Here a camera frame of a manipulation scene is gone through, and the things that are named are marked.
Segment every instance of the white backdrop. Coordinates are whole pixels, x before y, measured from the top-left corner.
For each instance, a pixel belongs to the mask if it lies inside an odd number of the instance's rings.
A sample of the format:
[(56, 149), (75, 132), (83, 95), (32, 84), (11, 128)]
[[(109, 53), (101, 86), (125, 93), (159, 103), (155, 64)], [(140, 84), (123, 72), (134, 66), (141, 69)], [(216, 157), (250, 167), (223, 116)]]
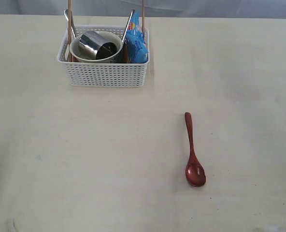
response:
[[(147, 16), (286, 18), (286, 0), (145, 0)], [(127, 16), (141, 0), (72, 0), (75, 15)], [(61, 15), (67, 0), (0, 0), (0, 14)]]

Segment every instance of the blue snack bag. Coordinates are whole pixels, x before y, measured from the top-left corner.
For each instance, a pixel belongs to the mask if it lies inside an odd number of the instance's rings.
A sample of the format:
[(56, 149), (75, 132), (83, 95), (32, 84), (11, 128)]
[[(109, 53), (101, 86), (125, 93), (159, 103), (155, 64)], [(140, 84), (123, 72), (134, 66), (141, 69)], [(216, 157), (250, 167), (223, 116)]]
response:
[(139, 12), (134, 12), (127, 31), (127, 49), (131, 63), (147, 62), (148, 50), (143, 38), (142, 32), (139, 30)]

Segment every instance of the table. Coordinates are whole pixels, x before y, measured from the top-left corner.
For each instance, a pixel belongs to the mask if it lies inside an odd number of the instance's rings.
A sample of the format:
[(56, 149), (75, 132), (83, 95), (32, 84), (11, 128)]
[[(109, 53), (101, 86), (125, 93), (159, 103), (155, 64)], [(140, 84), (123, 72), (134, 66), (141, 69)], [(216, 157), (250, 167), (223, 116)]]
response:
[[(56, 61), (66, 20), (0, 15), (0, 232), (9, 218), (18, 232), (286, 231), (286, 20), (146, 26), (142, 88), (72, 87)], [(202, 188), (185, 179), (184, 112)]]

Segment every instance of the basket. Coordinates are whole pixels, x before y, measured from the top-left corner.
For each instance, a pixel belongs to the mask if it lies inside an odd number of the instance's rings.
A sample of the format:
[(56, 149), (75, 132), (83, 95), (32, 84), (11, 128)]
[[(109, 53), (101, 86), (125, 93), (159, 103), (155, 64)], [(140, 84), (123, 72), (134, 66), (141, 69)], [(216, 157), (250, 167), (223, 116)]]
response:
[[(85, 31), (109, 31), (122, 38), (125, 27), (123, 26), (97, 26), (97, 25), (76, 25), (77, 34)], [(149, 31), (145, 29), (145, 42), (149, 51)], [(143, 64), (99, 64), (99, 63), (78, 63), (67, 62), (65, 53), (68, 46), (68, 32), (65, 32), (57, 60), (67, 71), (70, 83), (74, 86), (85, 87), (141, 87), (144, 85), (147, 62)]]

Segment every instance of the metal cup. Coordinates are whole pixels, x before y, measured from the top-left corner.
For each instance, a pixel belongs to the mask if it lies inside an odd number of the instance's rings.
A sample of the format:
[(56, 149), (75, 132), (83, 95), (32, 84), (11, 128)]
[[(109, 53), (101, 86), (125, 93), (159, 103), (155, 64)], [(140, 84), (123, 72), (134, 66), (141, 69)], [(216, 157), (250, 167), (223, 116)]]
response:
[(80, 38), (79, 49), (89, 59), (104, 59), (114, 55), (117, 47), (95, 31), (86, 31)]

